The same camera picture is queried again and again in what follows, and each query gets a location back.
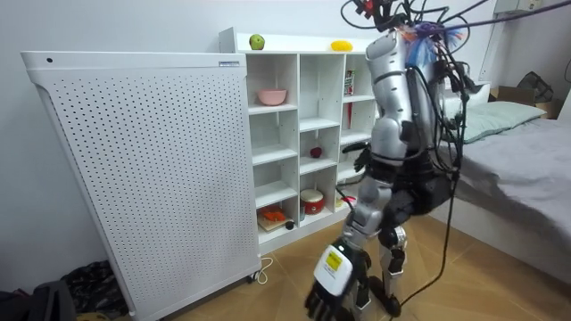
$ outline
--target perforated metal cabinet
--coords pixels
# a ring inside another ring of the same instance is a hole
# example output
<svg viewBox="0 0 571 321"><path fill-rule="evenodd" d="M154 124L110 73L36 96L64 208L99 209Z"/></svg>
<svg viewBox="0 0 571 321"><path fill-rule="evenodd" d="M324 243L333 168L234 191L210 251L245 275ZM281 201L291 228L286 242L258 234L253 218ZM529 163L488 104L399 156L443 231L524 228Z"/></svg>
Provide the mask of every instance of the perforated metal cabinet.
<svg viewBox="0 0 571 321"><path fill-rule="evenodd" d="M261 267L243 55L22 57L135 320Z"/></svg>

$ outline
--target shelf board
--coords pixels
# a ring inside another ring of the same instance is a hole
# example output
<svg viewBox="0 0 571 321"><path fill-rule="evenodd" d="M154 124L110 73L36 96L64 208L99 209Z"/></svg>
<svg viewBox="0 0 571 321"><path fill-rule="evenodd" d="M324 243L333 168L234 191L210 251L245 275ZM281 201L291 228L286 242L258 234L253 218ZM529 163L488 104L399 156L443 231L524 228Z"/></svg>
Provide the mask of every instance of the shelf board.
<svg viewBox="0 0 571 321"><path fill-rule="evenodd" d="M250 115L259 115L262 113L278 112L278 111L294 111L297 106L284 103L279 106L264 106L264 105L250 105L248 106L248 113Z"/></svg>
<svg viewBox="0 0 571 321"><path fill-rule="evenodd" d="M285 235L287 233L293 232L297 227L294 227L292 230L288 230L286 226L278 227L274 230L267 232L261 226L258 226L258 242L260 244L265 243L267 241L273 240L276 237Z"/></svg>
<svg viewBox="0 0 571 321"><path fill-rule="evenodd" d="M237 53L239 54L318 54L318 55L326 55L326 54L356 54L356 55L365 55L365 52L336 52L336 51L278 51L278 50L238 50Z"/></svg>
<svg viewBox="0 0 571 321"><path fill-rule="evenodd" d="M339 126L339 123L329 119L321 119L317 117L309 119L300 119L300 133L322 128L331 128L335 126Z"/></svg>
<svg viewBox="0 0 571 321"><path fill-rule="evenodd" d="M356 172L353 166L353 161L340 162L339 166L337 167L337 182L344 181L345 179L348 178L360 176L364 172L365 172L364 168L359 172Z"/></svg>
<svg viewBox="0 0 571 321"><path fill-rule="evenodd" d="M256 195L256 209L297 195L293 188L281 181L256 187L254 192Z"/></svg>
<svg viewBox="0 0 571 321"><path fill-rule="evenodd" d="M297 152L281 144L252 149L252 165L261 165L272 161L280 161L297 156Z"/></svg>
<svg viewBox="0 0 571 321"><path fill-rule="evenodd" d="M366 102L369 100L375 100L373 95L347 95L343 97L343 103L356 103L356 102Z"/></svg>
<svg viewBox="0 0 571 321"><path fill-rule="evenodd" d="M358 129L344 129L341 131L341 145L362 142L370 138L370 133L365 133Z"/></svg>
<svg viewBox="0 0 571 321"><path fill-rule="evenodd" d="M314 159L311 157L301 157L300 158L300 175L305 175L318 171L321 169L326 169L328 167L335 166L336 162L330 159Z"/></svg>
<svg viewBox="0 0 571 321"><path fill-rule="evenodd" d="M329 210L328 208L323 208L323 210L321 210L321 212L319 214L315 214L315 215L305 215L305 219L303 221L300 222L300 227L304 227L307 226L311 223L317 222L320 219L326 218L327 216L333 214L331 212L331 210Z"/></svg>

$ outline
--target white shelf unit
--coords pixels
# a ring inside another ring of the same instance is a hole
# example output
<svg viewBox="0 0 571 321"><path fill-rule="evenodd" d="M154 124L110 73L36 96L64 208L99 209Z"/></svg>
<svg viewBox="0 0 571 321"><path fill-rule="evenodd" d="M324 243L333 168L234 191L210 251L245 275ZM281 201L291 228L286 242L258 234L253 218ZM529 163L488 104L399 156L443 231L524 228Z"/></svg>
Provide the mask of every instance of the white shelf unit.
<svg viewBox="0 0 571 321"><path fill-rule="evenodd" d="M258 229L261 254L294 242L342 220L346 204L336 208L337 182L359 179L352 163L359 152L342 154L347 145L370 139L377 105L372 94L364 49L371 40L353 39L355 52L328 52L322 37L262 35L266 47L253 51L251 34L234 29L220 32L222 53L246 55L246 85L252 140L256 207L279 204L295 227L266 232ZM343 96L344 76L355 71L354 95ZM280 106L262 106L257 93L263 88L288 91ZM314 159L310 150L322 149ZM316 188L326 206L300 222L300 191ZM358 186L347 193L355 195Z"/></svg>

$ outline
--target yellow label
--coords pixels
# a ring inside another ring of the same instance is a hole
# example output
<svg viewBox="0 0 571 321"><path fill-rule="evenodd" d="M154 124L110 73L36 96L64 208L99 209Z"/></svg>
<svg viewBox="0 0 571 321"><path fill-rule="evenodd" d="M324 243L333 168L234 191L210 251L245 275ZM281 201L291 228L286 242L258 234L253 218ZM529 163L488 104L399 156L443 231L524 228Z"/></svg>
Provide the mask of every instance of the yellow label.
<svg viewBox="0 0 571 321"><path fill-rule="evenodd" d="M332 268L335 272L337 272L337 269L339 268L339 266L341 265L341 262L343 262L343 260L341 258L339 258L337 256L337 254L335 254L334 252L329 252L329 255L327 256L327 260L326 263L329 265L330 268Z"/></svg>

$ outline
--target wooden floor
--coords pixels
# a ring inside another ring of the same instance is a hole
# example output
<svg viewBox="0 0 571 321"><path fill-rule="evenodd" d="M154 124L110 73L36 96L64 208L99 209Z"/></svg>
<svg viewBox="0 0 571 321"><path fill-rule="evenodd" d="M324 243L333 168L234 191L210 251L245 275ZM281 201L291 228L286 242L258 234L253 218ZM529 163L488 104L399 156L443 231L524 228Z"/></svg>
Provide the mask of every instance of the wooden floor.
<svg viewBox="0 0 571 321"><path fill-rule="evenodd" d="M399 299L437 274L444 236L444 224L430 217L413 218L405 229L408 262L398 285ZM272 252L267 284L239 284L167 319L306 320L303 300L313 283L313 268L340 231L337 224ZM376 239L367 250L373 259L369 273L380 276ZM570 287L542 272L459 231L451 233L448 258L441 281L407 303L398 320L571 320ZM367 320L388 319L373 298Z"/></svg>

